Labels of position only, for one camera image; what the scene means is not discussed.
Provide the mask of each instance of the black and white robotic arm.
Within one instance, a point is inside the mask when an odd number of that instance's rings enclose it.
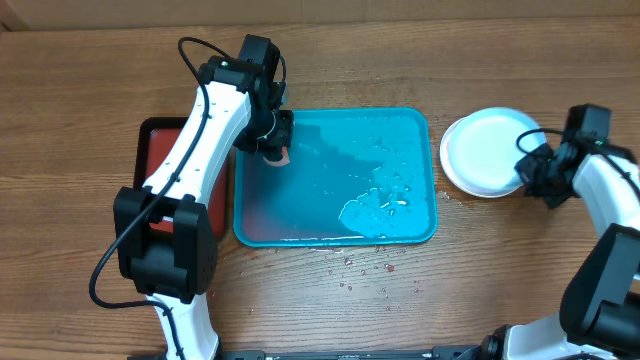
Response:
[[[135,224],[127,241],[118,246],[118,260],[121,274],[133,280],[138,292],[171,309],[175,328],[165,310],[156,307],[167,339],[167,359],[212,360],[220,356],[205,293],[217,260],[208,201],[232,145],[260,153],[271,162],[280,161],[283,149],[290,146],[293,114],[280,110],[286,83],[284,79],[273,81],[279,60],[279,50],[268,39],[247,35],[237,59],[214,56],[203,64],[198,77],[209,94],[209,121],[179,177],[157,199],[203,121],[205,97],[200,88],[191,115],[162,165],[142,190],[122,188],[114,202],[116,234],[120,236],[149,203],[159,200],[147,221]],[[502,327],[480,346],[434,347],[415,354],[403,352],[398,357],[551,360],[640,354],[640,296],[629,293],[640,268],[638,167],[629,151],[608,144],[609,118],[609,111],[597,106],[572,108],[561,146],[554,151],[543,144],[516,165],[526,195],[542,197],[550,208],[572,196],[581,197],[600,239],[567,288],[560,311],[528,325]],[[173,222],[173,233],[156,231],[149,225],[163,220]],[[182,351],[176,349],[176,333]],[[313,360],[345,356],[365,355],[275,356],[254,351],[225,354],[223,358]],[[391,352],[376,356],[396,357]]]

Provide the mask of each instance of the table surface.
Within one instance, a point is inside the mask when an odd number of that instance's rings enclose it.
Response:
[[[612,141],[640,152],[638,18],[2,33],[0,358],[123,359],[164,349],[152,309],[98,308],[89,276],[114,240],[111,206],[132,182],[140,123],[192,107],[195,84],[177,39],[196,36],[234,54],[247,33],[270,37],[286,56],[291,108],[422,112],[440,226],[417,246],[280,251],[246,248],[228,232],[208,291],[225,349],[479,343],[503,324],[558,309],[596,242],[584,205],[572,199],[548,211],[521,193],[471,198],[445,178],[437,144],[455,120],[485,107],[562,128],[570,106],[594,102],[614,110]],[[188,51],[194,63],[207,57]],[[141,297],[116,261],[98,287],[111,301]]]

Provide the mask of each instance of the spilled liquid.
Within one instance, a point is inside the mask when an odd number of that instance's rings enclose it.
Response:
[[[296,113],[291,164],[273,168],[259,155],[243,155],[245,235],[327,244],[424,236],[433,184],[416,120],[304,114]]]

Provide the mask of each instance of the blue tray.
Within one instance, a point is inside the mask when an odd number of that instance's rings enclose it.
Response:
[[[438,226],[425,118],[410,108],[294,111],[291,163],[236,153],[234,231],[252,247],[414,244]]]

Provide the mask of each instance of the wooden surface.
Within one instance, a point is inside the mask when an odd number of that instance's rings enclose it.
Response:
[[[0,0],[14,31],[633,15],[638,0]]]
[[[556,311],[596,241],[584,205],[548,211],[520,194],[466,196],[444,177],[435,145],[481,108],[510,106],[561,128],[570,106],[594,102],[614,109],[612,141],[640,153],[639,20],[0,34],[0,358],[164,348],[152,309],[100,309],[87,284],[114,240],[111,206],[132,182],[140,123],[191,109],[194,81],[176,51],[183,35],[232,54],[246,33],[268,36],[286,56],[292,108],[415,107],[434,146],[440,225],[426,244],[251,250],[229,233],[208,293],[225,349],[478,343]],[[115,261],[98,287],[112,301],[140,298]]]

